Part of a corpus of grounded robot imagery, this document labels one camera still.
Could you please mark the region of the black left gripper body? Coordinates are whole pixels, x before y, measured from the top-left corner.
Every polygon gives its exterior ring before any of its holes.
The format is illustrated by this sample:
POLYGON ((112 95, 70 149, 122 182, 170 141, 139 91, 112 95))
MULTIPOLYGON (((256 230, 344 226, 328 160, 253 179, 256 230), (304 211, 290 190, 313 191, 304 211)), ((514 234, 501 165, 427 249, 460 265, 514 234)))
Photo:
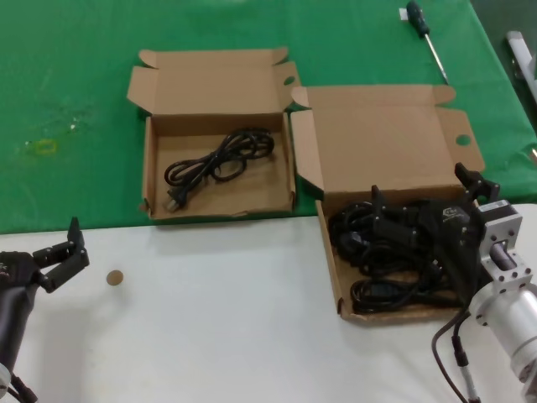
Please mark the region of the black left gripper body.
POLYGON ((32 254, 1 252, 1 293, 16 290, 35 293, 42 269, 32 254))

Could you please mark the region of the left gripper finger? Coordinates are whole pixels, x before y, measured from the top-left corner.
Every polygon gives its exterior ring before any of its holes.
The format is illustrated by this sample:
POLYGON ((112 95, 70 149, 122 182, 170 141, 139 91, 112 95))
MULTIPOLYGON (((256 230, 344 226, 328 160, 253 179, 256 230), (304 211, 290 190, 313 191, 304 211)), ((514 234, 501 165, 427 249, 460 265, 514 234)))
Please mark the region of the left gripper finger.
POLYGON ((85 249, 75 252, 67 260, 59 263, 47 274, 41 275, 40 286, 47 293, 52 293, 78 275, 85 267, 90 264, 88 254, 85 249))
POLYGON ((36 264, 61 264, 70 258, 82 256, 84 253, 83 233, 78 218, 73 217, 67 232, 67 240, 33 252, 33 259, 36 264))

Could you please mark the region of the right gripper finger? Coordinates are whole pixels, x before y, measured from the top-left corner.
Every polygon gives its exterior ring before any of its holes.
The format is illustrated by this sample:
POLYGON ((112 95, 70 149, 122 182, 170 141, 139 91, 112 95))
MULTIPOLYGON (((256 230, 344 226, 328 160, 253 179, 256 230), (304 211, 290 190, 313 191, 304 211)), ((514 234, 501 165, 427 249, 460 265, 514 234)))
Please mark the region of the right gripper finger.
POLYGON ((371 197, 373 235, 409 249, 417 249, 418 232, 409 222, 411 218, 416 218, 417 211, 408 211, 407 207, 389 207, 375 185, 372 186, 371 197))
POLYGON ((479 207, 498 200, 500 185, 485 179, 479 171, 469 170, 458 162, 455 175, 464 187, 463 193, 455 201, 458 207, 479 207))

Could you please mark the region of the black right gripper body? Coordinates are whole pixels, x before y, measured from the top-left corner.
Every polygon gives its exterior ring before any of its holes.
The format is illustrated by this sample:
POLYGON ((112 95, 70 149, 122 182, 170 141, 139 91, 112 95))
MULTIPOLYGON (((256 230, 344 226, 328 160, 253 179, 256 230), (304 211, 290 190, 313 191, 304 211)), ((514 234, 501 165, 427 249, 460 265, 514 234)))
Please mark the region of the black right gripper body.
POLYGON ((470 213, 454 201, 419 201, 419 223, 429 234, 435 257, 463 305, 477 292, 480 277, 479 250, 470 213))

